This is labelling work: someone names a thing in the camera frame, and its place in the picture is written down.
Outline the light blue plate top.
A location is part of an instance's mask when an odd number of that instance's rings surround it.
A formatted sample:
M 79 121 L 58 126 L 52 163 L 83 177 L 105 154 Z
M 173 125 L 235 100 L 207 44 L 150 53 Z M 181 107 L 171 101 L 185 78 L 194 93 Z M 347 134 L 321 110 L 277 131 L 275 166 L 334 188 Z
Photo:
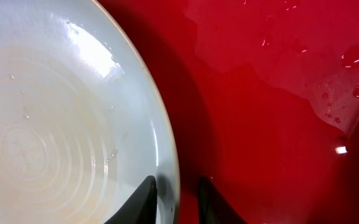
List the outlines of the light blue plate top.
M 119 24 L 98 1 L 0 1 L 0 223 L 104 223 L 148 176 L 177 223 L 170 121 Z

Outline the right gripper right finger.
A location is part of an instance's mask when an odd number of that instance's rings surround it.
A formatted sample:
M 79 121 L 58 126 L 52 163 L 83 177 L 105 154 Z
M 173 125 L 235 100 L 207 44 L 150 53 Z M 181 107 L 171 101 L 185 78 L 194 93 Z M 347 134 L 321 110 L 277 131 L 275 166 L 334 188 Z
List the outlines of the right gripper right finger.
M 247 224 L 206 177 L 198 182 L 198 219 L 199 224 Z

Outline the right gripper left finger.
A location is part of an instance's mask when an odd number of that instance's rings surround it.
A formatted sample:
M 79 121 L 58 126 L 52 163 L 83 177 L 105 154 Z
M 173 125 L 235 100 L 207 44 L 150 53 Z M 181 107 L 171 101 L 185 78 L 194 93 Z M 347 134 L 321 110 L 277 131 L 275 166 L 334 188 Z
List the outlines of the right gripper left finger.
M 156 216 L 156 179 L 149 175 L 105 224 L 155 224 Z

